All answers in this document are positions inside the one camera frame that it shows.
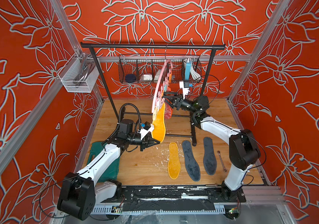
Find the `red insole front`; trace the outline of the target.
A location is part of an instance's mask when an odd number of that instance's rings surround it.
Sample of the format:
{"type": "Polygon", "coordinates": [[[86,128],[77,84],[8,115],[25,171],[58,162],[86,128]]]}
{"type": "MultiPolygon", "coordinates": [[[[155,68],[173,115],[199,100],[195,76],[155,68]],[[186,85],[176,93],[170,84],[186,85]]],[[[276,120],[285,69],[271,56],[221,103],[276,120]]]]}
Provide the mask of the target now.
{"type": "Polygon", "coordinates": [[[165,108],[165,113],[164,113],[164,118],[165,119],[170,119],[172,117],[173,109],[170,106],[166,106],[165,108]]]}

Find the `yellow insole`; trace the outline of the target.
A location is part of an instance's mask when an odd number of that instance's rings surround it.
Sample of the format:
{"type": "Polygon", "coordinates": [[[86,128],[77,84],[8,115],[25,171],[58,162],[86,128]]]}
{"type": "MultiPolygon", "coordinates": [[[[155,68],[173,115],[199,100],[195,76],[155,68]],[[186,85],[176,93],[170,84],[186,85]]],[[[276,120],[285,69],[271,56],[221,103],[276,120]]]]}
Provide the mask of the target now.
{"type": "Polygon", "coordinates": [[[176,142],[169,143],[169,160],[167,164],[168,175],[171,179],[177,179],[180,174],[179,149],[176,142]]]}
{"type": "Polygon", "coordinates": [[[159,142],[163,142],[166,135],[165,109],[166,105],[163,104],[158,110],[157,116],[153,121],[154,130],[152,131],[152,138],[158,140],[159,142]]]}

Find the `pink clip hanger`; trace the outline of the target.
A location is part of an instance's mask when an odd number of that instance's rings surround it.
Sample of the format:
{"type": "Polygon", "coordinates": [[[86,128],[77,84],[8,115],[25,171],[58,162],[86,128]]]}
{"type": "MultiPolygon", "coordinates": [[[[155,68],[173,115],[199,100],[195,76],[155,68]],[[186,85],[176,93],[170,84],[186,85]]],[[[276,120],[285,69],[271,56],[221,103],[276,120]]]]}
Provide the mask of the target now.
{"type": "Polygon", "coordinates": [[[167,88],[169,87],[169,84],[172,80],[172,69],[172,61],[170,59],[167,59],[161,68],[161,75],[156,84],[152,103],[153,115],[156,114],[164,104],[162,98],[164,97],[164,93],[167,91],[167,88]]]}

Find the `yellow insole front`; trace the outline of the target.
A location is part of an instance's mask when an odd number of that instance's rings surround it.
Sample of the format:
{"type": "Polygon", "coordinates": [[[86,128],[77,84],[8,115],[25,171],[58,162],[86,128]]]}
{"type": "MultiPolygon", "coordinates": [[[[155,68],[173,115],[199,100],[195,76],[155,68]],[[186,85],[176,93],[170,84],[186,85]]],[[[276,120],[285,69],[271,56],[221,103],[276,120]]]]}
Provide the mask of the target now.
{"type": "Polygon", "coordinates": [[[176,142],[169,143],[169,160],[167,164],[168,175],[171,179],[177,179],[180,174],[179,149],[176,142]]]}

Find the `dark grey insole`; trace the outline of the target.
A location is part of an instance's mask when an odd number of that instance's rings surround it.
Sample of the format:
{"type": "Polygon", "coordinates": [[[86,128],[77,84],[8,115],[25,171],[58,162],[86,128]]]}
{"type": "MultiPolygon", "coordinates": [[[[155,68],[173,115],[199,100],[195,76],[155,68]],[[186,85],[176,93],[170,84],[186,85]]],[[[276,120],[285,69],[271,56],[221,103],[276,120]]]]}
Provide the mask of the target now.
{"type": "Polygon", "coordinates": [[[200,180],[200,167],[194,158],[192,144],[189,141],[183,141],[182,150],[184,153],[186,171],[193,181],[198,182],[200,180]]]}
{"type": "Polygon", "coordinates": [[[204,145],[203,165],[204,165],[205,171],[208,175],[214,175],[217,168],[217,161],[214,154],[213,140],[210,137],[205,137],[203,139],[203,145],[204,145]]]}

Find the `dark grey insole front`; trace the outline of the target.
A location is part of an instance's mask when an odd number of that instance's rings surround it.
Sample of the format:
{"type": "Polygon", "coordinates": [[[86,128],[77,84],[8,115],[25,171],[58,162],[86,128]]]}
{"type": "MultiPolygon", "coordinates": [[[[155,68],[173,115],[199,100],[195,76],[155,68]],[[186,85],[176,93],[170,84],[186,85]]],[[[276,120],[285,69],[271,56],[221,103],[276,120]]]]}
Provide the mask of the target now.
{"type": "Polygon", "coordinates": [[[208,175],[214,175],[217,168],[217,161],[214,154],[213,140],[210,137],[205,137],[203,139],[203,145],[204,145],[203,165],[204,165],[205,171],[208,175]]]}

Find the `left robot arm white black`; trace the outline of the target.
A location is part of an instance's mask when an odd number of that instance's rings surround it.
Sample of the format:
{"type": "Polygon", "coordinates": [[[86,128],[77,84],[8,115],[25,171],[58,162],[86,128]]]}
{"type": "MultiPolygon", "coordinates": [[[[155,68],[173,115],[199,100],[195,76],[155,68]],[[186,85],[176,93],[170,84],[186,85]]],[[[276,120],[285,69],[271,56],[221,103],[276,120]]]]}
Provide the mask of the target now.
{"type": "Polygon", "coordinates": [[[105,181],[97,185],[106,169],[117,160],[128,146],[139,146],[141,150],[157,145],[160,141],[152,138],[155,127],[146,122],[133,131],[131,119],[119,121],[112,136],[107,140],[104,150],[85,168],[77,173],[69,172],[60,190],[57,209],[80,220],[87,219],[97,203],[114,197],[120,192],[117,181],[105,181]]]}

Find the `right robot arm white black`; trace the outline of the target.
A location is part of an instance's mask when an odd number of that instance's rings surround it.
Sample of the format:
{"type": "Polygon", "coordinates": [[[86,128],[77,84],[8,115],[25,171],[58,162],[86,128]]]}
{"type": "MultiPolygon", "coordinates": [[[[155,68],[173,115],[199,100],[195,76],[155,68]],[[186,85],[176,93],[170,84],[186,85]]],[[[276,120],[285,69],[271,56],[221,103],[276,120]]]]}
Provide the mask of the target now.
{"type": "Polygon", "coordinates": [[[227,191],[238,191],[247,172],[260,158],[261,153],[253,133],[227,126],[209,114],[210,103],[207,96],[199,96],[194,100],[185,99],[177,92],[165,92],[165,102],[171,107],[189,111],[191,122],[201,130],[207,131],[226,142],[229,146],[229,159],[232,163],[229,173],[223,181],[227,191]]]}

